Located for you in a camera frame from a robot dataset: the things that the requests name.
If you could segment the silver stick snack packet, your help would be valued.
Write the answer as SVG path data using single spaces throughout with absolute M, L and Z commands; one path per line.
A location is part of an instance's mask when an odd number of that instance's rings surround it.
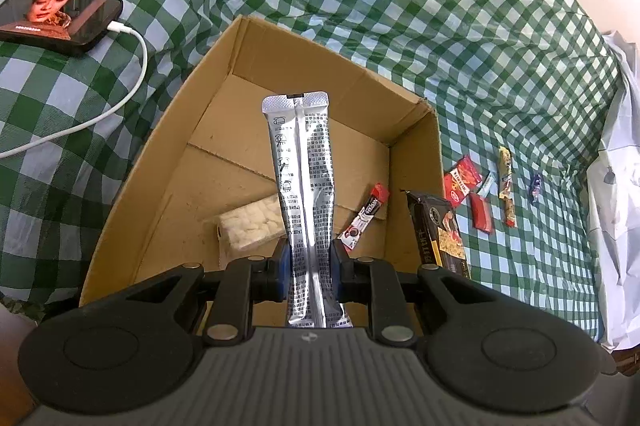
M 273 95 L 262 101 L 274 175 L 290 248 L 288 324 L 294 328 L 349 328 L 334 295 L 330 246 L 335 183 L 329 132 L 329 95 Z

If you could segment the purple candy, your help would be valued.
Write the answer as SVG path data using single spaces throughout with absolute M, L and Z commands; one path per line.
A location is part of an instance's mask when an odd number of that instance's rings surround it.
M 533 175 L 532 180 L 530 181 L 530 184 L 529 184 L 528 196 L 529 196 L 530 203 L 532 204 L 538 203 L 541 195 L 541 189 L 542 189 L 542 175 L 541 175 L 541 172 L 537 172 Z

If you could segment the red white coffee stick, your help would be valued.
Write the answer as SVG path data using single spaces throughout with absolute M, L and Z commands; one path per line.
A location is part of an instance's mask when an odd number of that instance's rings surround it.
M 352 222 L 338 236 L 348 253 L 356 249 L 363 232 L 366 231 L 376 213 L 382 209 L 389 197 L 390 191 L 382 183 L 376 183 L 373 186 L 366 203 L 362 205 Z

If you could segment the white rice cracker bar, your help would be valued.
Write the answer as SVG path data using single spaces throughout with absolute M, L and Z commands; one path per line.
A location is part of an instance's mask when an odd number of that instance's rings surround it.
M 215 221 L 221 246 L 232 253 L 253 250 L 285 235 L 277 194 L 220 214 Z

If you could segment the black gold chocolate box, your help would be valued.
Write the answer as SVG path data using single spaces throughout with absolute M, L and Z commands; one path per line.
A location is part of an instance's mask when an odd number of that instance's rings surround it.
M 471 278 L 454 207 L 436 195 L 405 190 L 422 264 L 435 264 Z

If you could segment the brown cardboard box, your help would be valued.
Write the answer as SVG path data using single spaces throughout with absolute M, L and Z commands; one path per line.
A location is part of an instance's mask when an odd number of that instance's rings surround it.
M 318 90 L 330 101 L 334 230 L 382 183 L 390 199 L 356 254 L 416 270 L 406 192 L 442 193 L 435 110 L 326 47 L 241 17 L 189 75 L 140 152 L 101 233 L 81 302 L 184 263 L 217 269 L 216 217 L 277 190 L 262 101 Z

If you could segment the small red wrapped bar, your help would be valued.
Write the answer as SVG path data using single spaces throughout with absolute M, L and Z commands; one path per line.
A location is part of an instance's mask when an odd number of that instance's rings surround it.
M 491 232 L 494 231 L 494 224 L 492 223 L 489 202 L 484 197 L 474 192 L 469 195 L 469 198 L 471 201 L 474 228 L 490 235 Z

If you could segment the red snack packet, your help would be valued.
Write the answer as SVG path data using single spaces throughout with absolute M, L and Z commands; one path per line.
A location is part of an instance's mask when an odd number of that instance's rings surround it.
M 442 177 L 442 181 L 445 199 L 456 209 L 480 185 L 483 177 L 471 158 L 465 155 Z

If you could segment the light blue small candy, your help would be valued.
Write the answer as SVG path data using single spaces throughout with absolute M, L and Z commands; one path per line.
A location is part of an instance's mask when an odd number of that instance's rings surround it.
M 479 197 L 486 199 L 488 197 L 488 194 L 490 194 L 491 187 L 494 185 L 495 182 L 496 182 L 495 174 L 493 172 L 489 172 L 484 178 L 483 183 L 477 189 L 476 194 Z

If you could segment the yellow red candy bar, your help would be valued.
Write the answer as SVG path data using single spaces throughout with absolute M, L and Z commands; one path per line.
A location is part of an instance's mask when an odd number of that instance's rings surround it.
M 506 147 L 500 147 L 498 152 L 499 192 L 498 197 L 503 201 L 504 223 L 516 227 L 515 206 L 513 200 L 513 176 L 511 152 Z

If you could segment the white printed cloth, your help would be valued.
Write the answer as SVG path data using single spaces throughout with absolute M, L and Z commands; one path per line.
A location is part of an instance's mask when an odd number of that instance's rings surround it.
M 604 36 L 622 71 L 597 159 L 588 167 L 588 239 L 608 350 L 639 344 L 639 50 L 617 32 Z

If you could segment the green checkered sofa cover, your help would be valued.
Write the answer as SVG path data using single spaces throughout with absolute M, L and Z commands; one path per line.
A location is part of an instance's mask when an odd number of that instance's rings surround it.
M 122 0 L 134 36 L 66 58 L 1 46 L 1 300 L 34 318 L 80 290 L 118 189 L 207 50 L 239 16 L 285 27 L 425 98 L 442 160 L 513 159 L 516 227 L 462 209 L 474 280 L 602 338 L 588 165 L 622 71 L 576 0 Z M 537 204 L 529 184 L 541 172 Z

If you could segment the black smartphone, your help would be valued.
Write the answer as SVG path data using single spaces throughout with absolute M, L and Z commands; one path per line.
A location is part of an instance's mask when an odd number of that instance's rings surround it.
M 1 41 L 81 56 L 122 14 L 122 0 L 4 0 Z

